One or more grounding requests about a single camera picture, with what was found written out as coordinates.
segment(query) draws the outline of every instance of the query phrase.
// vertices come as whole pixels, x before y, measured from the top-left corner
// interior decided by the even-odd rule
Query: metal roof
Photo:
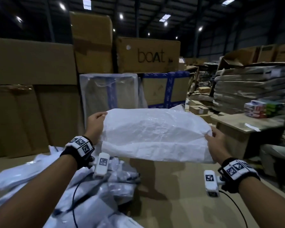
[[[199,25],[204,28],[218,23],[224,24],[224,20],[234,18],[243,7],[243,0],[235,0],[233,3],[223,6],[225,0],[202,0],[200,14],[198,0],[139,0],[139,35],[151,38],[174,38],[178,36],[194,34],[197,19]],[[270,0],[248,0],[248,7],[265,4]],[[60,7],[63,3],[66,11]],[[22,34],[30,37],[50,41],[49,22],[53,25],[55,41],[62,43],[71,42],[71,29],[68,10],[84,11],[94,14],[109,15],[116,29],[116,34],[122,36],[135,36],[135,0],[91,0],[91,10],[83,8],[83,0],[0,0],[0,34],[2,37],[13,38],[8,34]],[[159,20],[163,15],[169,14],[165,27]],[[14,22],[14,26],[7,29],[8,20]],[[19,24],[15,16],[21,17],[23,22]]]

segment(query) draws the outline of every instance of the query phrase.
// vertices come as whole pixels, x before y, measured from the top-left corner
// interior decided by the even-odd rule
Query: corrugated metal wall
[[[268,37],[270,35],[270,28],[273,20],[277,17],[277,6],[279,0],[274,0],[262,5],[261,7],[251,9],[245,13],[243,28],[239,34],[238,48],[245,48],[256,45],[268,45]],[[280,7],[281,22],[279,22],[276,30],[276,37],[274,43],[285,43],[285,3]],[[233,50],[238,19],[235,19],[232,26],[228,43],[226,46],[226,53]],[[206,58],[209,61],[218,61],[220,56],[223,56],[224,45],[228,35],[228,27],[230,25],[218,25],[212,29],[206,29],[200,35],[200,49],[199,58]],[[192,56],[192,45],[188,46],[185,57]]]

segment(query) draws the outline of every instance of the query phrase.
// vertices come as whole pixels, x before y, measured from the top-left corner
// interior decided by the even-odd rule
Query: wristband
[[[226,184],[222,186],[224,191],[238,193],[240,182],[247,177],[255,177],[261,180],[257,171],[247,162],[236,158],[228,158],[223,163],[218,172],[223,176]]]
[[[72,155],[77,162],[77,169],[89,167],[91,153],[95,150],[91,140],[85,136],[76,136],[65,145],[60,156]]]

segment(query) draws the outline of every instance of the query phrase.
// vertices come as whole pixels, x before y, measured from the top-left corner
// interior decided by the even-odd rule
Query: white polythene bag
[[[112,109],[104,121],[101,151],[153,161],[213,163],[199,116],[172,109]]]

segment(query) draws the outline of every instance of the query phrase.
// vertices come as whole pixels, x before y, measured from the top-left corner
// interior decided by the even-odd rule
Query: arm
[[[222,165],[231,155],[225,147],[225,135],[214,127],[212,131],[214,137],[205,136],[209,151],[213,160]],[[261,228],[285,228],[285,198],[254,177],[240,182],[239,193]]]
[[[93,145],[103,130],[106,112],[88,118],[88,137]],[[0,207],[1,227],[43,227],[77,170],[72,155],[62,155]]]

